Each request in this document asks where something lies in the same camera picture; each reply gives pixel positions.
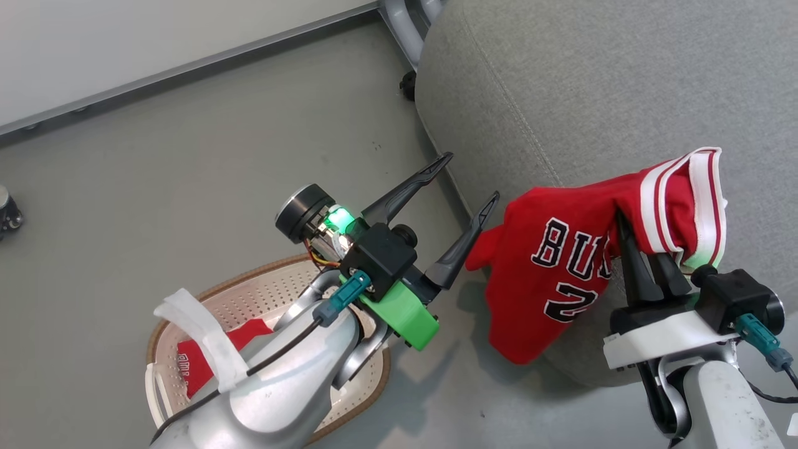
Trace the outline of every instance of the red jersey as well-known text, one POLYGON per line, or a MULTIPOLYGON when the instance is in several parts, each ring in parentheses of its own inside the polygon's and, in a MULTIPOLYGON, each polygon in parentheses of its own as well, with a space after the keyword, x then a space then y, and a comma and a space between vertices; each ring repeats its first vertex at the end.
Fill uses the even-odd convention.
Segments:
POLYGON ((483 232, 468 270, 491 265, 490 341, 510 361, 537 358, 606 288, 620 256, 615 213, 646 254, 667 252, 685 274, 725 247, 719 148, 700 148, 639 173, 574 189, 535 188, 483 232))

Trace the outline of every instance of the teal connector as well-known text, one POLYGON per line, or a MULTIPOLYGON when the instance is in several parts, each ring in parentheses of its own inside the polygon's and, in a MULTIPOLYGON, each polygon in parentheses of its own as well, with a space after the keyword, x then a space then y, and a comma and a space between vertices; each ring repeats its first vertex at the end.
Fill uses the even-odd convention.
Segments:
POLYGON ((768 361, 773 371, 783 371, 785 365, 789 366, 792 363, 792 355, 780 347, 779 339, 754 315, 746 313, 740 316, 734 326, 743 341, 755 347, 768 361))
POLYGON ((356 271, 338 290, 324 300, 324 303, 313 310, 313 318, 321 319, 321 326, 330 326, 338 314, 349 307, 371 285, 371 278, 363 271, 356 271))

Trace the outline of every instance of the green light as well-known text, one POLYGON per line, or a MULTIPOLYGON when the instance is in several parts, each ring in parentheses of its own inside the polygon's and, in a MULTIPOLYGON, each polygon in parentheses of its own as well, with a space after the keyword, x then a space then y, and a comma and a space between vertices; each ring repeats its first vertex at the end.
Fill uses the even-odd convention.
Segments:
POLYGON ((324 220, 324 224, 327 225, 328 228, 334 228, 336 231, 345 232, 346 227, 353 221, 354 217, 352 217, 352 214, 344 208, 338 208, 324 220))

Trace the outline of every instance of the gray fabric upholstery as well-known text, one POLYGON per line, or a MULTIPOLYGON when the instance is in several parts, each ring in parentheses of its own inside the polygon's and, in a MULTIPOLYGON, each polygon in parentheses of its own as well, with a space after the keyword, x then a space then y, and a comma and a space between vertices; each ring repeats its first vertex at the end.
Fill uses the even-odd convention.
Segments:
MULTIPOLYGON (((797 18, 793 0, 451 0, 425 41, 417 108, 437 149, 456 154, 470 208, 494 189, 506 204, 722 147, 721 269, 745 268, 790 311, 797 18)), ((635 381, 601 351, 620 305, 616 279, 546 357, 581 383, 635 381)))

